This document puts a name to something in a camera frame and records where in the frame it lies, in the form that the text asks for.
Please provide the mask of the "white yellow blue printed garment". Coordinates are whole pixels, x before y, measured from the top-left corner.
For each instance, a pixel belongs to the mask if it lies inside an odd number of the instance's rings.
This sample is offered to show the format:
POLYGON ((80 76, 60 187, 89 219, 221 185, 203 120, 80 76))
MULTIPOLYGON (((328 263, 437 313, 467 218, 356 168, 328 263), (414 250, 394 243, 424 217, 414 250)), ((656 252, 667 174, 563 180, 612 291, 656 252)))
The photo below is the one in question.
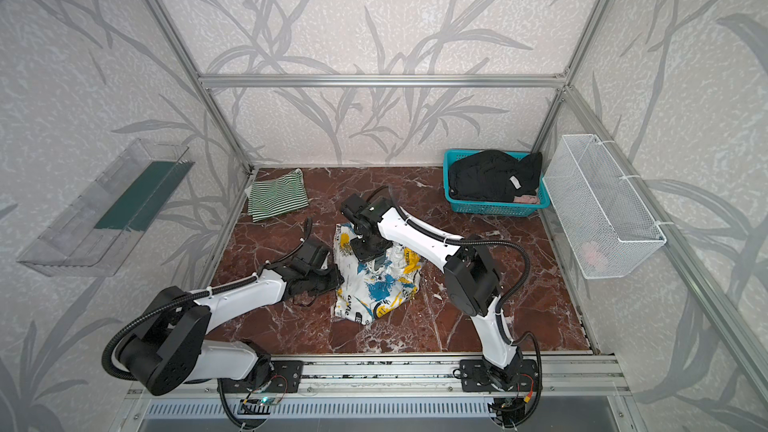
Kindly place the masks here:
POLYGON ((333 315, 368 325, 416 295, 424 260, 411 249, 394 244, 384 256, 361 261, 352 250, 356 237, 351 225, 336 226, 334 262, 343 282, 336 289, 333 315))

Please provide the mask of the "green white striped shirt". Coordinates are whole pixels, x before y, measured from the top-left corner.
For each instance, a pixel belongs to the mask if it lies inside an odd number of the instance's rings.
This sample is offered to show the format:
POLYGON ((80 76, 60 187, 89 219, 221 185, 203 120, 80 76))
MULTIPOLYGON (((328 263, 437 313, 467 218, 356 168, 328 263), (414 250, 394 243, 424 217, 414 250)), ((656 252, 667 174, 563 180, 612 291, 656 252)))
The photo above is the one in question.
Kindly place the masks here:
POLYGON ((295 169, 285 175, 254 182, 248 194, 248 214, 254 222, 277 217, 309 206, 304 174, 295 169))

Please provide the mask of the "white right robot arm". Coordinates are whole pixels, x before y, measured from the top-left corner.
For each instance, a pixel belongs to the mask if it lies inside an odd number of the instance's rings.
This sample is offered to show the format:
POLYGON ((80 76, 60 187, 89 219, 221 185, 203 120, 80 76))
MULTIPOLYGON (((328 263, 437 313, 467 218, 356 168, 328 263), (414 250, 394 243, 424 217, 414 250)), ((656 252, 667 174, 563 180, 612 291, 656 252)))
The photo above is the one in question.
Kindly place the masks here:
POLYGON ((450 301, 471 318, 481 341, 488 381, 508 390, 520 374, 522 354, 506 323, 503 307, 527 280, 530 259, 508 241, 464 238, 442 231, 405 212, 386 198, 373 203, 353 195, 341 213, 357 235, 351 241, 356 258, 370 261, 383 256, 394 244, 402 245, 442 271, 450 301), (521 254, 524 268, 518 282, 503 292, 500 274, 489 247, 504 246, 521 254))

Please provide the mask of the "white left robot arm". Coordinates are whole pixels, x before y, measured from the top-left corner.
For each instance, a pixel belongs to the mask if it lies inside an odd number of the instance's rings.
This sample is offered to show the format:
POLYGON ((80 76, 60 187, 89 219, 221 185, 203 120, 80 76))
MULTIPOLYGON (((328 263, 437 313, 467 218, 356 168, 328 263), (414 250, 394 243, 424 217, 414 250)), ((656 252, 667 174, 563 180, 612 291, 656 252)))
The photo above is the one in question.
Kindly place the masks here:
POLYGON ((154 396, 185 383, 219 379, 260 388, 274 375, 268 352, 249 340, 220 342, 206 336, 255 309, 304 293, 319 296, 343 282, 332 265, 305 275, 283 267, 265 269, 197 291, 167 287, 108 341, 101 366, 113 378, 140 382, 154 396))

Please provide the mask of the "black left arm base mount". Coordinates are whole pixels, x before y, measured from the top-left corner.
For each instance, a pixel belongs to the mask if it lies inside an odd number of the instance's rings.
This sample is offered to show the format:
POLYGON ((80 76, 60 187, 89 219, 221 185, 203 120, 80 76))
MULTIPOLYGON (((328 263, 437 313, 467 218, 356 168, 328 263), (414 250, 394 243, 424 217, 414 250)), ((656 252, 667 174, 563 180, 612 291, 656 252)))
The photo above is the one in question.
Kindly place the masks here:
POLYGON ((242 380, 220 379, 217 389, 229 393, 296 393, 302 377, 301 360, 274 360, 255 343, 245 342, 257 354, 252 370, 242 380))

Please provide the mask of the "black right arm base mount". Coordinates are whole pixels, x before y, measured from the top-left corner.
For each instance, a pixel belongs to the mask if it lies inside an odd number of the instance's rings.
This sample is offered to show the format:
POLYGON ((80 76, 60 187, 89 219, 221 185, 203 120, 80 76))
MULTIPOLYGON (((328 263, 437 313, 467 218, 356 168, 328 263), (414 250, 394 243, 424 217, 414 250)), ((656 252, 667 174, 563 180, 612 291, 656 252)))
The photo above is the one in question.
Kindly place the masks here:
POLYGON ((465 359, 459 362, 454 375, 463 392, 513 392, 532 396, 539 390, 539 364, 530 358, 515 359, 509 366, 499 368, 485 359, 465 359))

